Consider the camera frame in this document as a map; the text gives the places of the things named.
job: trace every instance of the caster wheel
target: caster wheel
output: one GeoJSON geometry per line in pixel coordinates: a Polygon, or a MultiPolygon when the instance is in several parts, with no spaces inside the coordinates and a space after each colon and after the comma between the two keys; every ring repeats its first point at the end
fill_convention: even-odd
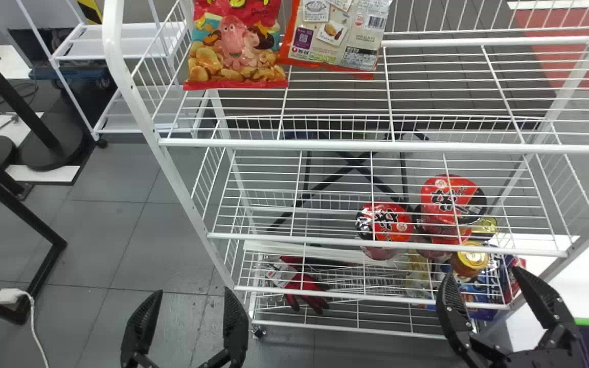
{"type": "Polygon", "coordinates": [[[95,142],[95,144],[97,145],[97,147],[100,147],[100,148],[108,147],[108,141],[103,138],[100,138],[99,140],[97,140],[95,142]]]}
{"type": "Polygon", "coordinates": [[[60,79],[52,79],[51,85],[57,90],[62,90],[65,88],[65,86],[63,86],[63,82],[61,82],[60,79]]]}
{"type": "Polygon", "coordinates": [[[110,87],[110,78],[109,77],[101,77],[95,81],[98,89],[105,90],[110,87]]]}
{"type": "Polygon", "coordinates": [[[265,335],[267,335],[267,331],[265,331],[262,328],[255,328],[252,331],[254,338],[257,338],[258,340],[262,340],[263,337],[265,337],[265,335]]]}

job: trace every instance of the red noodle cup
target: red noodle cup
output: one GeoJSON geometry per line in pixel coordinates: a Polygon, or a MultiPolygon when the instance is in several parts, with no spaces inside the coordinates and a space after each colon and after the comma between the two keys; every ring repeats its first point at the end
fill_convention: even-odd
{"type": "MultiPolygon", "coordinates": [[[[384,242],[407,242],[413,233],[411,215],[402,207],[391,202],[367,203],[356,215],[356,230],[364,240],[384,242]]],[[[388,260],[397,254],[396,249],[383,247],[361,247],[371,259],[388,260]]]]}
{"type": "MultiPolygon", "coordinates": [[[[412,239],[412,242],[418,242],[418,243],[428,243],[428,244],[432,244],[433,242],[433,237],[432,234],[429,233],[428,231],[424,230],[423,226],[422,226],[422,221],[421,221],[421,205],[418,205],[417,207],[415,207],[415,209],[413,210],[413,224],[415,224],[415,231],[417,232],[414,235],[414,239],[412,239]]],[[[440,262],[444,262],[446,260],[448,260],[449,258],[451,258],[451,254],[452,252],[450,251],[444,251],[444,250],[428,250],[428,249],[417,249],[417,252],[425,257],[428,258],[432,261],[440,261],[440,262]]]]}
{"type": "Polygon", "coordinates": [[[435,244],[466,242],[472,234],[470,225],[481,219],[486,211],[486,197],[481,188],[471,180],[453,174],[449,178],[447,175],[429,178],[421,189],[421,203],[421,226],[432,234],[435,244]]]}

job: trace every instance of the white shelf unit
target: white shelf unit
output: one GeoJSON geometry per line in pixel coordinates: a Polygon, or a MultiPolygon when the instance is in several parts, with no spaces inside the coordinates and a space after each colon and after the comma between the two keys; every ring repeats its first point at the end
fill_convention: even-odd
{"type": "MultiPolygon", "coordinates": [[[[65,26],[66,28],[70,26],[73,26],[74,28],[63,42],[61,42],[61,44],[53,51],[50,51],[45,45],[31,15],[26,10],[26,7],[24,7],[24,0],[17,0],[17,4],[30,24],[35,37],[39,40],[40,46],[42,46],[49,63],[56,71],[63,86],[67,86],[68,84],[63,73],[60,71],[61,63],[65,64],[71,61],[105,60],[101,35],[103,26],[99,24],[88,24],[86,19],[82,17],[82,14],[75,9],[74,0],[65,0],[65,9],[69,9],[70,12],[74,14],[74,24],[67,24],[65,26]]],[[[128,65],[131,65],[131,67],[138,60],[150,60],[150,63],[154,67],[154,71],[156,71],[158,65],[160,65],[161,67],[170,68],[171,71],[175,72],[175,60],[182,60],[184,57],[183,52],[186,52],[187,49],[184,45],[189,43],[189,31],[185,21],[183,21],[182,9],[175,5],[170,9],[170,13],[166,20],[160,21],[154,0],[147,0],[146,5],[147,10],[149,10],[147,19],[152,19],[152,22],[122,24],[122,33],[119,40],[122,49],[122,57],[124,60],[127,60],[128,65]]],[[[152,82],[154,84],[165,84],[166,81],[157,77],[156,81],[152,82]]],[[[158,92],[157,90],[150,90],[148,88],[145,88],[143,91],[143,95],[145,96],[143,102],[147,103],[147,108],[153,109],[154,112],[160,110],[161,107],[163,108],[162,111],[157,111],[155,116],[157,129],[160,132],[165,134],[171,132],[190,132],[192,129],[192,122],[180,121],[181,119],[178,119],[175,116],[177,114],[175,114],[174,111],[178,110],[183,94],[180,93],[182,90],[180,84],[173,84],[173,87],[171,93],[161,96],[161,100],[165,102],[164,105],[157,106],[151,104],[152,100],[154,100],[154,96],[157,96],[158,92]]],[[[88,119],[80,107],[77,98],[75,98],[72,93],[72,90],[70,88],[66,88],[65,90],[72,99],[72,102],[77,108],[81,119],[84,121],[84,124],[88,128],[93,139],[98,140],[100,135],[105,133],[140,133],[140,129],[129,112],[126,102],[121,98],[119,90],[116,91],[114,96],[110,99],[110,102],[107,104],[104,112],[102,112],[94,126],[91,126],[88,122],[88,119]]],[[[203,97],[203,93],[194,95],[200,98],[203,97]]],[[[187,102],[184,106],[190,107],[191,103],[187,102]]],[[[192,120],[196,119],[196,117],[196,114],[189,115],[189,118],[192,120]]]]}
{"type": "MultiPolygon", "coordinates": [[[[286,89],[183,91],[170,130],[189,121],[192,137],[161,133],[164,121],[147,108],[176,93],[146,77],[152,60],[126,69],[117,42],[123,0],[106,2],[103,39],[119,98],[225,284],[245,296],[253,323],[443,338],[428,309],[435,282],[409,270],[425,267],[432,277],[437,265],[411,261],[413,249],[485,251],[488,270],[505,255],[551,257],[540,275],[549,280],[589,247],[589,199],[570,161],[589,154],[589,5],[535,3],[393,2],[373,79],[286,67],[286,89]],[[156,88],[157,97],[144,94],[156,88]],[[179,147],[206,147],[193,187],[171,159],[179,147]],[[442,174],[468,177],[482,189],[486,214],[499,224],[493,247],[357,237],[363,205],[415,208],[423,183],[442,174]],[[399,254],[373,261],[361,246],[399,254]],[[299,270],[330,288],[270,286],[264,264],[274,256],[301,257],[299,270]],[[342,266],[321,266],[320,259],[342,266]],[[323,296],[331,308],[322,316],[303,305],[294,312],[284,293],[323,296]]],[[[175,4],[184,10],[180,20],[192,19],[188,0],[175,4]]],[[[284,5],[283,25],[287,12],[284,5]]],[[[185,58],[176,72],[165,67],[154,76],[182,83],[185,58]]],[[[465,297],[469,307],[498,310],[502,321],[524,301],[502,298],[505,271],[491,275],[487,298],[465,297]]]]}

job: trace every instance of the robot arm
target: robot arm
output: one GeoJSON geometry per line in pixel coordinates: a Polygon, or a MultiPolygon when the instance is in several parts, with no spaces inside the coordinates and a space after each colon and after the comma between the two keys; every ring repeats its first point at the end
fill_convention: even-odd
{"type": "Polygon", "coordinates": [[[581,367],[580,335],[570,310],[554,288],[523,268],[512,269],[522,295],[547,332],[533,350],[509,352],[479,336],[452,272],[442,280],[436,311],[449,345],[471,368],[581,367]]]}

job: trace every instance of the red snack bag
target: red snack bag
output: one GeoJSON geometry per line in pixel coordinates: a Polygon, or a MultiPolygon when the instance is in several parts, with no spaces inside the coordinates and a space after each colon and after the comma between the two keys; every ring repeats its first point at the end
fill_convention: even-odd
{"type": "Polygon", "coordinates": [[[185,90],[285,88],[276,64],[281,0],[194,0],[185,90]]]}

